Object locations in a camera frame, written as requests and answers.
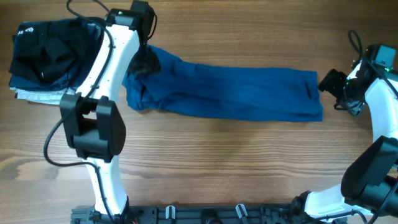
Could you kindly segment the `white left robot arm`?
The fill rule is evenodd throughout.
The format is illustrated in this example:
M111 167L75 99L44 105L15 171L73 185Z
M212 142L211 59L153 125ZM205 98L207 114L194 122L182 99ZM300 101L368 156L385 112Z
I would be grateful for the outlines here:
M94 222L122 223L128 211L119 173L126 127L117 103L127 72L140 78L160 70L158 57L147 45L156 23L157 15L148 5L110 10L88 76L74 95L64 95L60 101L68 146L90 173L96 197L90 215Z

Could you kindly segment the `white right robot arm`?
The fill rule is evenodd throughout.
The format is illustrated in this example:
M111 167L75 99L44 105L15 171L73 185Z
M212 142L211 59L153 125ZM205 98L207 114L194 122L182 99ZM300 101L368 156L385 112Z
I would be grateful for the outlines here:
M373 143L348 167L341 184L319 192L305 192L290 206L291 223L333 223L348 216L397 216L397 72L359 63L346 75L330 70L319 84L339 100L361 94L369 106Z

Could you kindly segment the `blue polo shirt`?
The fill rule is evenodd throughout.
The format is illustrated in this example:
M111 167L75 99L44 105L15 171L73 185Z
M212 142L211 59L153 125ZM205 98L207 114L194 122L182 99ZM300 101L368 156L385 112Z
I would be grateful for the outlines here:
M128 105L188 116L243 121L317 122L323 106L314 71L273 67L222 67L188 62L152 46L158 72L128 72Z

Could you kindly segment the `white folded garment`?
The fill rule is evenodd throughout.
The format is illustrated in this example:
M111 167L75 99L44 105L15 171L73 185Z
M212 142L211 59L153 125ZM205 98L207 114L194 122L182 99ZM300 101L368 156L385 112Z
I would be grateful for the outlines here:
M74 95L76 88L65 88L57 91L28 91L19 88L10 87L19 100L27 100L33 103L46 105L59 105L64 94Z

